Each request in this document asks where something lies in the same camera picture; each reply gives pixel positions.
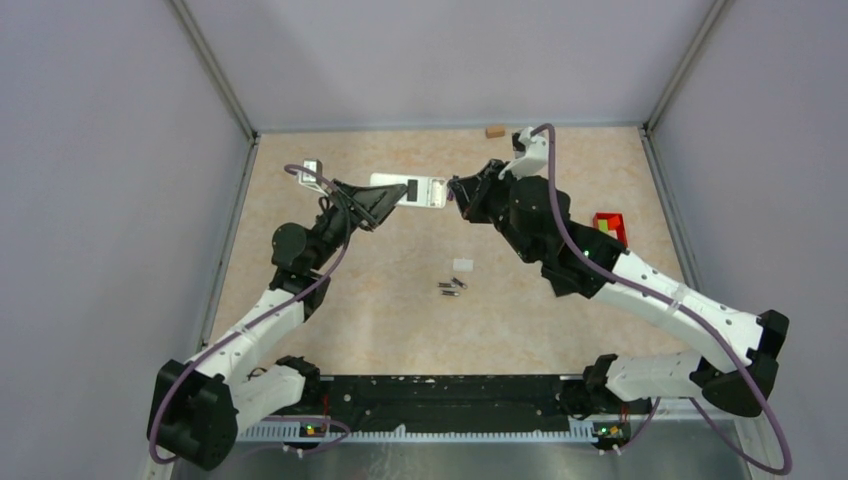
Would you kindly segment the white remote control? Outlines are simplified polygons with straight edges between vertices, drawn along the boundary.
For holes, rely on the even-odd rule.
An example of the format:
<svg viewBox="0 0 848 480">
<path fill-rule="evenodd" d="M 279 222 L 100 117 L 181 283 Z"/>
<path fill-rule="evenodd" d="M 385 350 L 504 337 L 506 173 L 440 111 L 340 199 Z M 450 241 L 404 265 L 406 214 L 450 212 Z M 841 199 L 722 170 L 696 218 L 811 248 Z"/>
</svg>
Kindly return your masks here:
<svg viewBox="0 0 848 480">
<path fill-rule="evenodd" d="M 448 197 L 448 180 L 443 177 L 372 173 L 370 186 L 404 185 L 406 194 L 399 200 L 399 206 L 442 209 Z"/>
</svg>

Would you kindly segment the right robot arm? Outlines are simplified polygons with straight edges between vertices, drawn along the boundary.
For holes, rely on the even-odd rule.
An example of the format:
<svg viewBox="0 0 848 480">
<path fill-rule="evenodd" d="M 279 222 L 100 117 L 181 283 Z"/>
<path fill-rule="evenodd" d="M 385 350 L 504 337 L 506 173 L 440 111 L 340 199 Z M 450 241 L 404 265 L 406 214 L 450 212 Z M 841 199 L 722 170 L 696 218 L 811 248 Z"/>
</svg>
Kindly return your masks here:
<svg viewBox="0 0 848 480">
<path fill-rule="evenodd" d="M 691 397 L 740 417 L 763 408 L 776 380 L 777 357 L 789 320 L 775 311 L 759 315 L 735 310 L 661 273 L 623 243 L 571 220 L 570 198 L 556 198 L 568 240 L 554 219 L 549 183 L 541 176 L 515 178 L 501 160 L 477 174 L 451 179 L 463 219 L 491 224 L 525 263 L 539 263 L 541 275 L 558 297 L 571 294 L 604 302 L 641 317 L 684 342 L 674 354 L 600 356 L 573 387 L 573 412 L 612 412 L 627 402 Z"/>
</svg>

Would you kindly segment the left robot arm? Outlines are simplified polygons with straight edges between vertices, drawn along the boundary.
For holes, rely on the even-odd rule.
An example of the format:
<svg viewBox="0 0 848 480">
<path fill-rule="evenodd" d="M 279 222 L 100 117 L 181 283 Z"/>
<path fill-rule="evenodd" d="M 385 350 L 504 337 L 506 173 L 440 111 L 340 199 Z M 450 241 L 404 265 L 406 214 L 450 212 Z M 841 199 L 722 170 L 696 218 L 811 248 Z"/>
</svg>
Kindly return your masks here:
<svg viewBox="0 0 848 480">
<path fill-rule="evenodd" d="M 273 233 L 276 270 L 254 306 L 205 350 L 161 367 L 147 433 L 154 462 L 182 459 L 214 470 L 237 437 L 266 417 L 289 406 L 308 413 L 319 404 L 318 370 L 301 359 L 249 375 L 321 306 L 355 231 L 375 230 L 407 193 L 404 183 L 358 187 L 333 180 L 327 187 L 313 226 L 289 222 Z"/>
</svg>

